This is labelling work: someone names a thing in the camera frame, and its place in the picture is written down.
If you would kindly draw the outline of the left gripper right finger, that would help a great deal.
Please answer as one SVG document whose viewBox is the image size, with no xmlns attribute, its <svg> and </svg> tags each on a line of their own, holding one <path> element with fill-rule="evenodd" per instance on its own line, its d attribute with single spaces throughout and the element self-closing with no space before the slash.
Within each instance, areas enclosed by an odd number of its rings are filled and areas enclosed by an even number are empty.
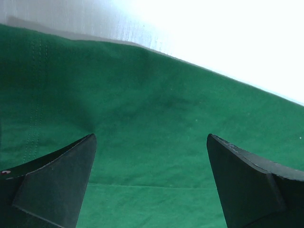
<svg viewBox="0 0 304 228">
<path fill-rule="evenodd" d="M 207 151 L 229 228 L 302 228 L 304 173 L 209 134 Z"/>
</svg>

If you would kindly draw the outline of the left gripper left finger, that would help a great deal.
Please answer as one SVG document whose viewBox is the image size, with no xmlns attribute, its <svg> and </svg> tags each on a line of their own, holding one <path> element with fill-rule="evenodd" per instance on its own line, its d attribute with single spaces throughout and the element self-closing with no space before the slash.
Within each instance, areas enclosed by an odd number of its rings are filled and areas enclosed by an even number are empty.
<svg viewBox="0 0 304 228">
<path fill-rule="evenodd" d="M 70 145 L 0 172 L 2 228 L 74 228 L 77 225 L 97 139 Z"/>
</svg>

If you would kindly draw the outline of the dark green t shirt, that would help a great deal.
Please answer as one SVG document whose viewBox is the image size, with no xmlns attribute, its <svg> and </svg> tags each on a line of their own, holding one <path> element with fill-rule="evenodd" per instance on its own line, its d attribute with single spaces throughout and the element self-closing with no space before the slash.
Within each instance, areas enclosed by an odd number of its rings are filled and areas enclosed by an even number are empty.
<svg viewBox="0 0 304 228">
<path fill-rule="evenodd" d="M 144 48 L 0 27 L 0 167 L 88 134 L 80 228 L 223 228 L 215 134 L 304 168 L 302 106 Z"/>
</svg>

